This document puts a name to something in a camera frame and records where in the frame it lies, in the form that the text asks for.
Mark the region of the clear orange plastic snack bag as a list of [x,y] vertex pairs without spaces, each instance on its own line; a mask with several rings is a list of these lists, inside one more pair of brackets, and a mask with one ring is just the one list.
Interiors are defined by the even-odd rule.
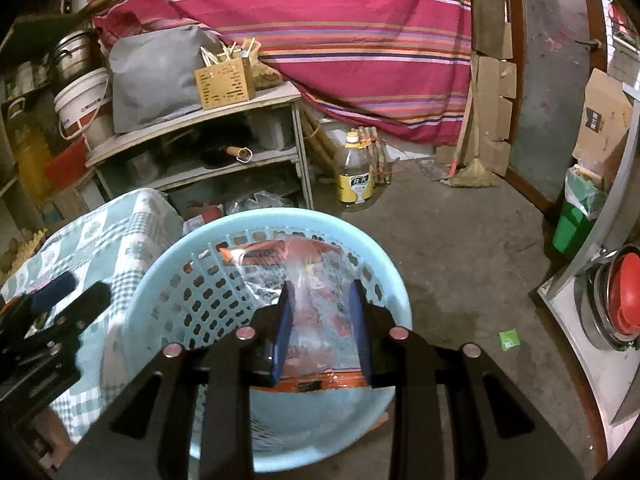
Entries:
[[221,248],[221,259],[241,280],[254,309],[283,304],[288,342],[273,341],[260,390],[302,393],[363,388],[349,309],[355,272],[341,247],[283,235]]

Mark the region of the straw broom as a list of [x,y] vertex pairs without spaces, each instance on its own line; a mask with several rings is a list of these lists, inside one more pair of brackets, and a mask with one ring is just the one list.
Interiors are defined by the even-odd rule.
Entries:
[[[497,185],[496,176],[480,161],[480,122],[475,95],[476,83],[471,79],[462,126],[446,179],[450,188],[494,188]],[[462,148],[467,140],[471,140],[472,143],[473,159],[459,168],[462,162]]]

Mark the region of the brown cardboard box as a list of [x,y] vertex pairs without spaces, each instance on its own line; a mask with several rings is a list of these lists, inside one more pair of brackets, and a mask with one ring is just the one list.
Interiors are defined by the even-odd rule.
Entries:
[[610,188],[617,174],[631,123],[632,105],[617,79],[595,68],[585,88],[573,157]]

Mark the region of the light blue plastic basket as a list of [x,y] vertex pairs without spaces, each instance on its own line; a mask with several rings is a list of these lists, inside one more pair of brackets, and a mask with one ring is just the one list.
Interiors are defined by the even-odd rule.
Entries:
[[250,333],[255,470],[320,462],[363,437],[394,397],[361,377],[349,303],[356,285],[411,325],[392,260],[351,224],[296,208],[216,220],[166,249],[142,278],[122,328],[127,374],[168,344],[192,351]]

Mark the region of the green trash bin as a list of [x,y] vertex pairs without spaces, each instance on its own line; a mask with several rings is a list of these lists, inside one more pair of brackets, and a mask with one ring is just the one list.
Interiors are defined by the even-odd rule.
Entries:
[[603,179],[597,174],[579,165],[566,170],[564,203],[552,240],[562,256],[573,259],[577,255],[607,198]]

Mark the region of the white plastic bucket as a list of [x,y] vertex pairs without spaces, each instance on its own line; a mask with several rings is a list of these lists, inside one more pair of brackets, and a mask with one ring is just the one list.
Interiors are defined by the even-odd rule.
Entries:
[[68,84],[54,98],[58,133],[65,141],[83,138],[89,151],[114,136],[110,73],[99,68]]

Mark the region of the clear oil bottle yellow label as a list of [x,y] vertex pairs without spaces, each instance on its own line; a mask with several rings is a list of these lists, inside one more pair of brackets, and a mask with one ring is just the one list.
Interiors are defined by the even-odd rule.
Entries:
[[357,130],[346,133],[343,146],[334,156],[337,200],[345,207],[367,203],[373,195],[374,177],[370,142],[361,140]]

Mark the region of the red striped cloth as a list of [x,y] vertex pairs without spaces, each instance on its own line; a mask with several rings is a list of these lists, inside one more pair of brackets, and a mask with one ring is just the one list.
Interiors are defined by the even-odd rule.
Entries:
[[471,0],[125,0],[96,18],[104,44],[198,25],[259,58],[342,122],[454,144],[470,80]]

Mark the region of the red plastic basin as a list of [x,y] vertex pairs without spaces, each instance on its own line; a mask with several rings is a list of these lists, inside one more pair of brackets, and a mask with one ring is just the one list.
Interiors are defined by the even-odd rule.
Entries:
[[66,150],[54,156],[43,168],[47,179],[58,189],[64,190],[78,181],[86,172],[87,148],[80,136]]

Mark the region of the steel cooking pot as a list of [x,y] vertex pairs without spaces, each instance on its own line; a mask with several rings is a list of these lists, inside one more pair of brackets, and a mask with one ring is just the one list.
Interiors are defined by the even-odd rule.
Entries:
[[78,30],[62,38],[52,53],[53,80],[60,87],[103,66],[98,33]]

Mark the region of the grey wooden shelf unit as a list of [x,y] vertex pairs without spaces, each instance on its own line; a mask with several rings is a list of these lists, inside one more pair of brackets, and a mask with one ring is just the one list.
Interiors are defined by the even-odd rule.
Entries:
[[[259,91],[254,99],[118,134],[88,155],[86,167],[98,176],[108,197],[148,186],[157,191],[186,188],[244,170],[290,164],[303,206],[314,208],[300,114],[302,95],[289,82]],[[209,168],[201,161],[208,148],[250,148],[248,164]]]

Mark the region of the green paper scrap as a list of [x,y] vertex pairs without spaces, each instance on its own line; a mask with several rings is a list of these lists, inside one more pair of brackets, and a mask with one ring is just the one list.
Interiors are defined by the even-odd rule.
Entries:
[[498,333],[500,347],[503,351],[509,351],[514,348],[518,348],[521,344],[520,336],[518,336],[518,332],[515,328],[512,330],[503,330]]

